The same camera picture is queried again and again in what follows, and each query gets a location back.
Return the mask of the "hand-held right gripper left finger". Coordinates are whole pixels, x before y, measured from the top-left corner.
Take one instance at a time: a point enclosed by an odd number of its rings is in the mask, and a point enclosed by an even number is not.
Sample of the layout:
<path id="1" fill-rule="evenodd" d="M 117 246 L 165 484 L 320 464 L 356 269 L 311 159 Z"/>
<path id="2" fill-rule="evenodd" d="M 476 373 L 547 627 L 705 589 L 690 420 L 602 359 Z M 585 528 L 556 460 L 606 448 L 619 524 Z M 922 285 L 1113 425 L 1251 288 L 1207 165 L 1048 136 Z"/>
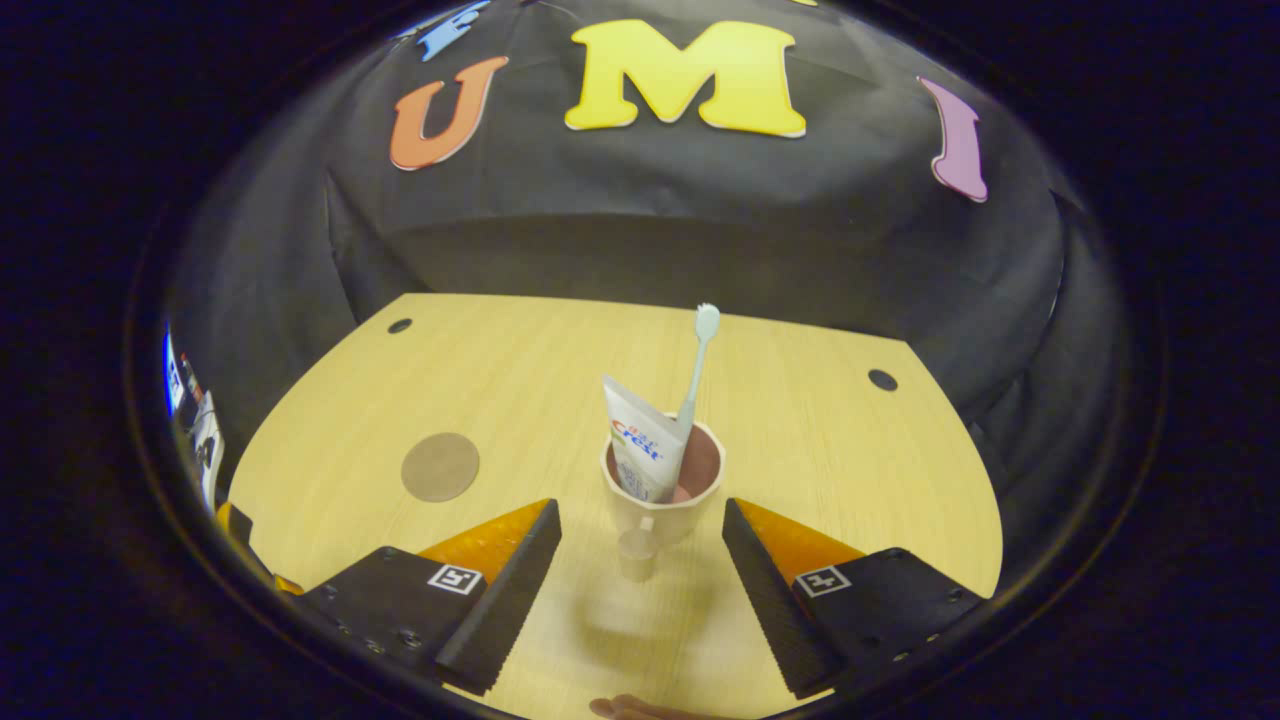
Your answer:
<path id="1" fill-rule="evenodd" d="M 497 683 L 561 542 L 544 498 L 411 553 L 384 546 L 298 597 L 357 651 L 485 694 Z"/>

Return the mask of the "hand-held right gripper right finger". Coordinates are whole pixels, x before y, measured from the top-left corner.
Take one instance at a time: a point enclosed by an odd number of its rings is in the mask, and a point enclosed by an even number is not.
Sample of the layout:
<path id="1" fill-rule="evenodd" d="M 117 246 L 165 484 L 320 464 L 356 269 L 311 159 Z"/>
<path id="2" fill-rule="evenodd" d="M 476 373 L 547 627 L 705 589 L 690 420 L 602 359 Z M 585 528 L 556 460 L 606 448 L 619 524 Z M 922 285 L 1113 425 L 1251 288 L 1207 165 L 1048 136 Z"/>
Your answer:
<path id="1" fill-rule="evenodd" d="M 864 553 L 745 498 L 722 537 L 797 698 L 861 698 L 902 685 L 984 598 L 909 550 Z"/>

